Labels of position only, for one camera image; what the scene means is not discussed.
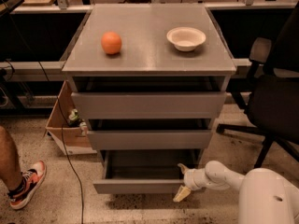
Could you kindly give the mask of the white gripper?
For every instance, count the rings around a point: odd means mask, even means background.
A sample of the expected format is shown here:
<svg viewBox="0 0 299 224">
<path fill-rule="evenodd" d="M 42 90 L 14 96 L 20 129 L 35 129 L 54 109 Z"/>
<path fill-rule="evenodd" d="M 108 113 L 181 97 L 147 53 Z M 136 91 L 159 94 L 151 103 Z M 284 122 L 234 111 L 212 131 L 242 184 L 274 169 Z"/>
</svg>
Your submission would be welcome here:
<svg viewBox="0 0 299 224">
<path fill-rule="evenodd" d="M 184 174 L 183 182 L 185 186 L 180 186 L 177 194 L 173 198 L 175 203 L 179 203 L 191 194 L 191 190 L 199 190 L 206 186 L 206 173 L 204 169 L 189 169 L 182 163 L 178 164 L 180 171 Z"/>
</svg>

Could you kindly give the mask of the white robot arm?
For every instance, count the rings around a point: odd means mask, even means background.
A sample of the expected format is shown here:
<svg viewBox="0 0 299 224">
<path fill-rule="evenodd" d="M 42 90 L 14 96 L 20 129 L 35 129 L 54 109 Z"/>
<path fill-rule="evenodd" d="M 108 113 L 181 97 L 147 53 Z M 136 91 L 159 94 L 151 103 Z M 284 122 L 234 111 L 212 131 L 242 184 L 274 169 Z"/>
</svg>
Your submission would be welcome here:
<svg viewBox="0 0 299 224">
<path fill-rule="evenodd" d="M 183 185 L 173 199 L 176 203 L 202 188 L 232 188 L 238 191 L 238 224 L 298 224 L 299 188 L 272 170 L 256 168 L 242 175 L 219 161 L 201 169 L 182 163 L 178 167 Z"/>
</svg>

